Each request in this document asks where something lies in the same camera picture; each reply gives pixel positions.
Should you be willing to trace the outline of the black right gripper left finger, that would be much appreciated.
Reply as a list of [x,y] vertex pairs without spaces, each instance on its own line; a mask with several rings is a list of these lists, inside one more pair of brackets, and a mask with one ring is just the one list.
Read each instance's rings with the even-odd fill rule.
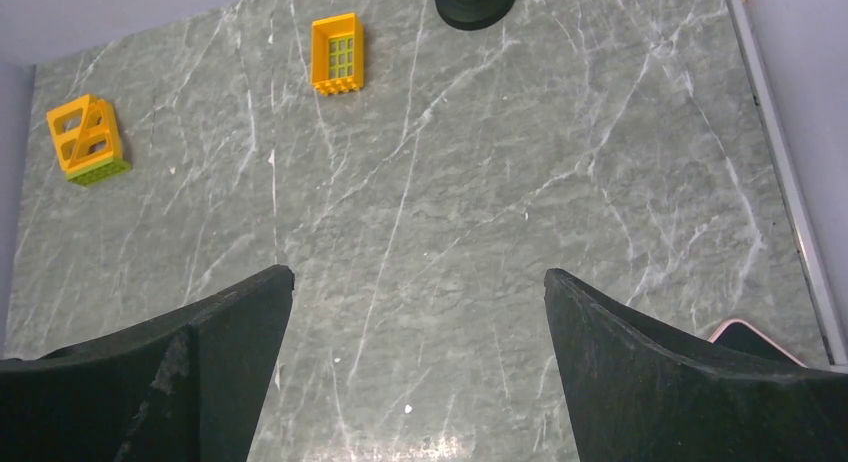
[[291,313],[273,265],[203,300],[1,363],[5,461],[243,461]]

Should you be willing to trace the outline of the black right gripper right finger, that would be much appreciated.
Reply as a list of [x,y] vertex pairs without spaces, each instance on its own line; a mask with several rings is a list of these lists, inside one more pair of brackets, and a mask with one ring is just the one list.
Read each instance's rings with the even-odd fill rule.
[[583,461],[843,461],[847,377],[762,359],[549,270],[545,307]]

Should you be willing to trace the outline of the pink cased phone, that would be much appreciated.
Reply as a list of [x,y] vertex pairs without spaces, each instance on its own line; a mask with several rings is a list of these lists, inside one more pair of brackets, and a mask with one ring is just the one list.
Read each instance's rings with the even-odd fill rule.
[[708,341],[762,359],[805,367],[805,364],[797,357],[780,347],[749,322],[739,318],[723,322],[708,338]]

